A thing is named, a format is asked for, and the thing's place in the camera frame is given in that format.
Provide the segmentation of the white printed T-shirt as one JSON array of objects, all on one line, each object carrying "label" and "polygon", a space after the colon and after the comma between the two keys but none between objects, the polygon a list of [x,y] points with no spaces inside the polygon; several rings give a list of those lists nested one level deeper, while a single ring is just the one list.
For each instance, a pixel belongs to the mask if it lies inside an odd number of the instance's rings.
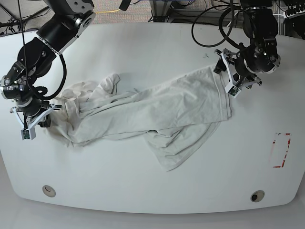
[{"label": "white printed T-shirt", "polygon": [[141,135],[166,171],[179,167],[231,115],[221,76],[210,66],[142,91],[117,93],[112,74],[63,90],[48,135],[66,146]]}]

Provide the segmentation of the white power strip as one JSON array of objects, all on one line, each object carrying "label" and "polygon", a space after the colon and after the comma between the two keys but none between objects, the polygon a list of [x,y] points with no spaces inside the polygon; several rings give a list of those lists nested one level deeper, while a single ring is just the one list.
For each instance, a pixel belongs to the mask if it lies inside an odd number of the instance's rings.
[{"label": "white power strip", "polygon": [[288,8],[284,13],[284,18],[292,19],[298,16],[303,16],[305,14],[304,8]]}]

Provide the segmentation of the red tape rectangle marking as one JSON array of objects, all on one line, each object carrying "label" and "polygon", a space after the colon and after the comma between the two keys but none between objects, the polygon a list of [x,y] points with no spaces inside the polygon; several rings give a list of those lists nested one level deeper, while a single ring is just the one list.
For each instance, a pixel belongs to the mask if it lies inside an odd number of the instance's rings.
[{"label": "red tape rectangle marking", "polygon": [[275,133],[270,154],[270,164],[273,168],[284,167],[291,142],[291,136],[291,133]]}]

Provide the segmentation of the aluminium frame stand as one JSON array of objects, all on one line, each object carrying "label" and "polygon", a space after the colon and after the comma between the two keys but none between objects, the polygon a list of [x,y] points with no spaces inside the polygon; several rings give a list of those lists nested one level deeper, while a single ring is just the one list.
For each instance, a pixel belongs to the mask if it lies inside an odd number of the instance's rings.
[{"label": "aluminium frame stand", "polygon": [[165,22],[172,2],[172,0],[150,0],[152,21],[157,23]]}]

